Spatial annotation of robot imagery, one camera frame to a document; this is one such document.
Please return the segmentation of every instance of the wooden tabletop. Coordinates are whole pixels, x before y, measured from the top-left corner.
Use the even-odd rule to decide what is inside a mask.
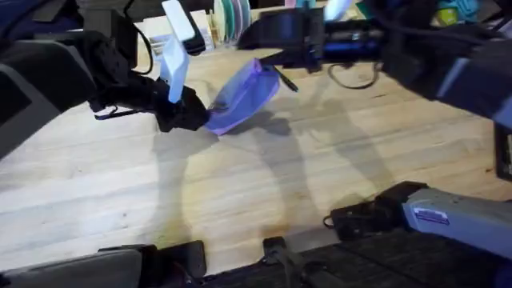
[[[186,84],[209,103],[244,63],[270,53],[221,49],[192,58]],[[284,73],[300,91],[282,86],[221,137],[159,133],[150,114],[99,122],[87,105],[56,118],[0,161],[0,269],[201,239],[215,273],[259,260],[266,237],[320,227],[333,208],[403,180],[512,195],[494,176],[490,121],[429,102],[383,74],[371,88],[348,90],[326,69]],[[335,74],[357,85],[370,79],[370,64]]]

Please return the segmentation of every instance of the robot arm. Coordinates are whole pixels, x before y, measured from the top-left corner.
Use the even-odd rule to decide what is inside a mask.
[[[430,26],[435,0],[363,3],[371,20],[325,22],[322,9],[307,8],[262,14],[238,46],[280,48],[262,62],[309,72],[323,63],[381,62],[383,72],[424,98],[512,127],[511,40],[476,25]]]
[[[430,27],[436,0],[420,6],[405,0],[392,7],[365,3],[371,20],[326,22],[323,9],[265,13],[241,36],[238,48],[281,48],[261,63],[309,72],[323,63],[382,62],[382,71],[424,98],[512,128],[511,40],[472,25]],[[161,131],[196,130],[209,120],[194,90],[184,86],[181,99],[173,101],[167,81],[133,72],[123,50],[99,32],[49,34],[4,42],[0,48],[0,84],[7,87],[0,134],[8,138],[0,157],[85,101],[95,113],[114,107],[113,113],[96,116],[99,120],[155,114]],[[118,106],[130,110],[117,112]]]
[[[124,35],[133,32],[133,24],[120,16],[115,19]],[[133,59],[128,60],[126,52],[137,45],[136,33],[133,43],[126,38],[111,41],[94,30],[2,40],[0,158],[53,118],[84,102],[95,113],[110,110],[95,115],[97,120],[152,113],[163,132],[204,125],[209,115],[194,90],[181,84],[181,95],[171,102],[167,80],[132,71]],[[118,112],[118,107],[127,110]]]

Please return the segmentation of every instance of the black panel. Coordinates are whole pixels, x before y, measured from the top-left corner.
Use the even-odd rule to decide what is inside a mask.
[[[9,77],[0,74],[0,126],[32,103]]]

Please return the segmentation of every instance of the white plastic object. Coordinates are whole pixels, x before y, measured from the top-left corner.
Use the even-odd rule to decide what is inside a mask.
[[[189,55],[182,41],[193,38],[195,32],[185,15],[182,4],[178,0],[165,1],[162,6],[172,26],[173,33],[163,47],[160,78],[165,80],[170,87],[169,101],[176,103],[182,98],[186,71],[189,68]]]
[[[183,42],[195,36],[194,28],[192,24],[190,24],[182,4],[178,0],[164,1],[162,2],[162,7],[179,41]]]
[[[340,20],[347,9],[349,9],[350,0],[329,0],[323,9],[323,19],[325,22]]]

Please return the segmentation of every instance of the gray robot arm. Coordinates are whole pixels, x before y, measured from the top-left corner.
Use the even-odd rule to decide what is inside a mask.
[[[423,183],[399,183],[372,202],[333,210],[328,218],[342,241],[401,227],[512,259],[512,204],[459,196]]]

